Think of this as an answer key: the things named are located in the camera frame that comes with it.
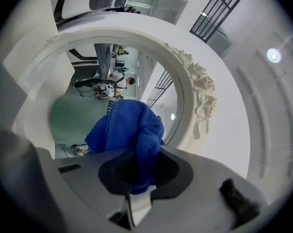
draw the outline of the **green fabric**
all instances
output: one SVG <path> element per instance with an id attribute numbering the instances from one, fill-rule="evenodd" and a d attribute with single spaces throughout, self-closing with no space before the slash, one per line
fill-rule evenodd
<path id="1" fill-rule="evenodd" d="M 109 99 L 64 96 L 50 111 L 49 124 L 56 143 L 71 146 L 85 144 L 93 126 L 107 114 Z"/>

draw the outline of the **person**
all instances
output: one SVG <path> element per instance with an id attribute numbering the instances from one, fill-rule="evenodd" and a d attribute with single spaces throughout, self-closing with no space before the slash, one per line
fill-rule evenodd
<path id="1" fill-rule="evenodd" d="M 106 80 L 112 80 L 116 83 L 116 91 L 122 91 L 126 88 L 127 85 L 133 85 L 136 83 L 134 78 L 128 78 L 125 80 L 124 75 L 120 72 L 112 72 L 110 75 L 107 76 Z M 87 79 L 83 81 L 76 81 L 73 84 L 73 88 L 81 88 L 83 86 L 93 87 L 95 84 L 101 82 L 101 79 Z"/>
<path id="2" fill-rule="evenodd" d="M 129 53 L 125 50 L 124 52 L 120 52 L 117 55 L 118 56 L 122 56 L 122 55 L 128 55 Z"/>
<path id="3" fill-rule="evenodd" d="M 107 8 L 105 11 L 115 11 L 115 12 L 127 12 L 127 13 L 135 13 L 135 14 L 141 14 L 141 11 L 137 11 L 132 6 L 125 6 L 125 7 L 115 7 L 115 8 Z"/>

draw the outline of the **white ring structure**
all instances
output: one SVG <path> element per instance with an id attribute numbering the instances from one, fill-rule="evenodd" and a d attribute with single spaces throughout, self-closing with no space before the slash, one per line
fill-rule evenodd
<path id="1" fill-rule="evenodd" d="M 48 113 L 44 114 L 45 121 L 35 120 L 36 113 L 38 110 L 48 110 L 47 106 L 43 106 L 51 106 L 61 95 L 61 92 L 55 95 L 53 93 L 56 91 L 50 90 L 50 79 L 58 79 L 64 93 L 73 70 L 68 66 L 67 69 L 57 71 L 51 63 L 59 61 L 59 58 L 67 58 L 63 53 L 78 45 L 116 43 L 137 48 L 154 57 L 169 72 L 176 88 L 178 108 L 172 126 L 174 130 L 167 136 L 168 146 L 214 159 L 246 177 L 250 158 L 250 134 L 245 107 L 229 70 L 207 44 L 160 19 L 122 13 L 73 21 L 62 28 L 59 35 L 52 29 L 51 38 L 45 38 L 43 45 L 33 47 L 35 43 L 41 44 L 42 41 L 33 42 L 33 37 L 39 38 L 39 34 L 46 30 L 45 26 L 37 24 L 31 27 L 3 60 L 13 78 L 28 94 L 28 99 L 16 118 L 14 130 L 18 134 L 25 135 L 37 147 L 48 149 L 54 157 L 51 134 L 46 131 Z M 183 51 L 177 53 L 169 46 Z M 190 62 L 182 59 L 182 55 L 187 56 Z M 217 98 L 217 109 L 203 146 L 199 146 L 194 137 L 199 114 L 197 107 L 200 104 L 197 96 L 200 88 L 194 83 L 200 77 L 197 76 L 198 69 L 189 68 L 189 65 L 194 66 L 196 63 L 200 63 L 216 82 L 214 97 Z M 43 89 L 48 82 L 49 90 Z M 37 130 L 42 124 L 44 130 Z M 42 139 L 39 143 L 35 142 L 38 137 Z"/>

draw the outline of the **white wall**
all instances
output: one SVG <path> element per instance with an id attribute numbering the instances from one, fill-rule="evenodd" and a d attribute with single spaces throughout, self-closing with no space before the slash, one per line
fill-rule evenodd
<path id="1" fill-rule="evenodd" d="M 156 102 L 157 105 L 170 106 L 172 102 L 177 101 L 177 94 L 174 83 L 162 94 L 162 96 Z"/>
<path id="2" fill-rule="evenodd" d="M 161 117 L 161 122 L 164 125 L 165 128 L 165 132 L 162 136 L 162 139 L 165 139 L 165 136 L 167 134 L 166 131 L 166 122 L 165 122 L 165 114 L 164 114 L 164 109 L 161 105 L 154 105 L 151 110 L 155 113 L 156 116 L 160 116 Z"/>
<path id="3" fill-rule="evenodd" d="M 157 61 L 151 56 L 140 52 L 139 54 L 139 68 L 137 75 L 140 76 L 139 98 L 141 99 L 144 90 L 150 80 Z"/>
<path id="4" fill-rule="evenodd" d="M 78 46 L 75 49 L 80 55 L 82 55 L 84 57 L 97 57 L 97 53 L 96 53 L 96 50 L 95 50 L 93 44 Z M 67 55 L 69 57 L 69 61 L 71 61 L 71 62 L 80 62 L 81 61 L 75 55 L 71 54 L 69 51 L 67 51 Z"/>
<path id="5" fill-rule="evenodd" d="M 240 42 L 266 16 L 273 0 L 241 0 L 222 24 L 233 43 Z"/>
<path id="6" fill-rule="evenodd" d="M 165 71 L 165 68 L 160 63 L 157 63 L 152 71 L 152 74 L 151 74 L 148 82 L 143 81 L 144 91 L 141 96 L 142 102 L 147 101 L 147 99 L 149 98 L 150 94 L 152 93 L 155 85 L 157 84 L 158 80 L 160 79 L 160 77 L 164 71 Z"/>
<path id="7" fill-rule="evenodd" d="M 0 33 L 1 61 L 28 95 L 13 131 L 27 137 L 34 146 L 47 149 L 52 158 L 55 150 L 48 124 L 49 110 L 65 93 L 74 74 L 65 53 L 54 57 L 51 63 L 41 63 L 47 40 L 55 35 L 58 30 L 50 0 L 21 0 Z"/>
<path id="8" fill-rule="evenodd" d="M 236 37 L 232 37 L 237 41 L 226 53 L 224 62 L 247 108 L 251 135 L 248 179 L 269 201 L 274 201 L 289 192 L 293 182 L 293 24 L 280 7 L 273 3 L 270 6 L 244 38 L 240 35 L 243 24 L 235 30 Z M 279 49 L 282 54 L 278 64 L 267 60 L 270 48 Z M 247 72 L 256 91 L 254 96 L 241 79 L 239 68 Z M 263 120 L 255 112 L 254 97 L 259 100 Z M 266 149 L 260 144 L 262 136 L 267 142 Z"/>
<path id="9" fill-rule="evenodd" d="M 104 15 L 100 15 L 100 20 L 98 20 L 98 16 L 81 18 L 80 20 L 65 24 L 61 27 L 61 32 L 71 32 L 71 34 L 68 35 L 74 36 L 76 34 L 72 32 L 81 28 L 85 29 L 82 32 L 85 32 L 86 34 L 90 31 L 87 29 L 89 27 L 93 29 L 104 29 L 107 26 L 110 29 L 115 27 L 115 30 L 124 29 L 128 32 L 139 32 L 142 35 L 154 37 L 162 43 L 167 42 L 172 46 L 184 50 L 188 54 L 192 54 L 193 61 L 196 63 L 199 62 L 201 66 L 207 69 L 210 77 L 216 82 L 215 97 L 218 99 L 218 108 L 212 116 L 212 126 L 209 131 L 209 138 L 205 142 L 205 147 L 197 149 L 197 146 L 193 144 L 193 146 L 188 148 L 184 146 L 184 149 L 222 162 L 241 176 L 246 177 L 250 156 L 248 120 L 238 87 L 220 57 L 207 44 L 203 43 L 188 31 L 163 20 L 132 13 L 105 13 Z M 153 53 L 158 61 L 164 62 L 163 58 L 157 55 L 158 52 L 156 52 L 156 49 L 152 49 L 149 52 Z M 159 75 L 162 74 L 163 70 L 164 68 L 162 67 Z M 172 74 L 176 80 L 177 77 L 175 73 L 172 72 Z M 179 78 L 185 80 L 187 73 L 183 74 L 184 75 L 179 76 Z M 189 101 L 189 103 L 185 102 L 184 110 L 188 110 L 189 107 L 192 110 L 194 105 L 192 104 L 193 100 L 191 100 L 191 98 L 194 98 L 191 83 L 187 80 L 183 86 L 186 88 L 183 93 L 184 97 Z M 144 97 L 145 100 L 147 100 L 153 87 L 150 87 L 149 93 L 147 92 L 147 89 L 148 87 L 146 87 L 144 91 L 142 101 Z M 183 113 L 182 121 L 180 123 L 181 127 L 178 127 L 177 131 L 184 129 L 188 130 L 188 121 L 193 117 L 193 111 L 191 114 Z M 176 146 L 178 144 L 177 141 L 180 140 L 177 138 L 178 135 L 179 134 L 175 134 L 169 142 L 171 146 Z"/>
<path id="10" fill-rule="evenodd" d="M 134 78 L 137 83 L 137 76 L 135 73 L 129 73 L 125 72 L 125 78 Z M 136 84 L 133 85 L 128 85 L 126 90 L 121 91 L 121 95 L 123 96 L 124 99 L 137 99 L 137 87 Z"/>
<path id="11" fill-rule="evenodd" d="M 183 0 L 155 0 L 150 16 L 176 24 L 186 4 Z"/>
<path id="12" fill-rule="evenodd" d="M 166 134 L 168 134 L 170 130 L 173 130 L 172 125 L 174 121 L 171 119 L 171 114 L 176 115 L 177 100 L 171 99 L 170 103 L 167 102 L 167 104 L 162 106 L 162 109 L 164 111 L 165 131 Z"/>
<path id="13" fill-rule="evenodd" d="M 189 0 L 176 25 L 190 31 L 209 1 L 210 0 Z"/>

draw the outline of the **ornate white sculpture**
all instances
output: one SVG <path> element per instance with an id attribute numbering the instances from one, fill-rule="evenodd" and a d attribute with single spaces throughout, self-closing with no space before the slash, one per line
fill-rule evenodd
<path id="1" fill-rule="evenodd" d="M 193 62 L 191 54 L 186 54 L 183 50 L 174 48 L 168 43 L 165 45 L 180 59 L 182 65 L 187 68 L 190 78 L 193 80 L 197 98 L 194 138 L 199 139 L 202 132 L 205 134 L 209 133 L 210 118 L 216 107 L 216 98 L 213 97 L 214 82 L 206 73 L 206 69 L 201 67 L 199 63 Z"/>

